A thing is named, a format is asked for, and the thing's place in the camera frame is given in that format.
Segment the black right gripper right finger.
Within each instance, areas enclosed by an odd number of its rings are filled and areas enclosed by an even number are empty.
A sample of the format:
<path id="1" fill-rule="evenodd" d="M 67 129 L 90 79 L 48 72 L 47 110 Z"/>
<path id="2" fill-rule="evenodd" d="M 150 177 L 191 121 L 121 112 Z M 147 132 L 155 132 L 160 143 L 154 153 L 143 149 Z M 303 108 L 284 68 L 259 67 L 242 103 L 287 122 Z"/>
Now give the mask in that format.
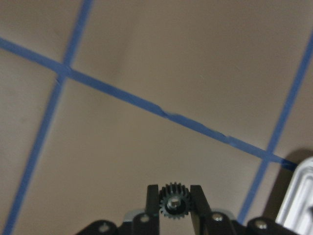
<path id="1" fill-rule="evenodd" d="M 206 220 L 212 210 L 200 185 L 191 185 L 192 199 L 191 219 L 194 229 L 205 229 Z"/>

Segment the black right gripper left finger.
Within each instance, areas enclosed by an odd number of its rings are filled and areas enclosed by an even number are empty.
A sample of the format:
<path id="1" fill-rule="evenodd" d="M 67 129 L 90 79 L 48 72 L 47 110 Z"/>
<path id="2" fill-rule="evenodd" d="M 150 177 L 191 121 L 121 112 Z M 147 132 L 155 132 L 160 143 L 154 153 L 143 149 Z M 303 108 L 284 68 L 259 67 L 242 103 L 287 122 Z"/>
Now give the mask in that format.
<path id="1" fill-rule="evenodd" d="M 158 185 L 148 185 L 145 212 L 149 215 L 159 215 Z"/>

